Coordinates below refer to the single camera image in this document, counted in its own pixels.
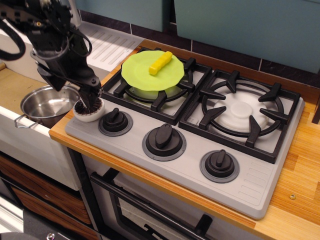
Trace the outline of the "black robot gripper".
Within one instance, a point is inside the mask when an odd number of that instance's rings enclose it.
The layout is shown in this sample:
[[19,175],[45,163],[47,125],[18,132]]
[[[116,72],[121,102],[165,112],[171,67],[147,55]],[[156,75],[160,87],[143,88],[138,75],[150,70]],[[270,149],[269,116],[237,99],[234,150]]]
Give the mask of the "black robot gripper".
[[40,76],[57,92],[66,84],[80,87],[82,103],[78,107],[80,115],[97,113],[102,107],[102,88],[99,78],[87,64],[92,44],[87,37],[32,37],[31,56],[37,61]]

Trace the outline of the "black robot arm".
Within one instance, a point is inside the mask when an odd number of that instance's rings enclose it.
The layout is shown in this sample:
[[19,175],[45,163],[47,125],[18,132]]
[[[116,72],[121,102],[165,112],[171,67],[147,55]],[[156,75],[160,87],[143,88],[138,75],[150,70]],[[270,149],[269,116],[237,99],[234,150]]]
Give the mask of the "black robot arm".
[[24,34],[33,46],[37,71],[56,91],[66,82],[79,87],[81,103],[76,104],[79,115],[90,115],[102,108],[102,86],[87,64],[92,52],[89,39],[73,24],[71,5],[59,0],[2,0],[0,29],[16,44],[18,51],[0,50],[4,61],[22,58],[26,46],[19,34]]

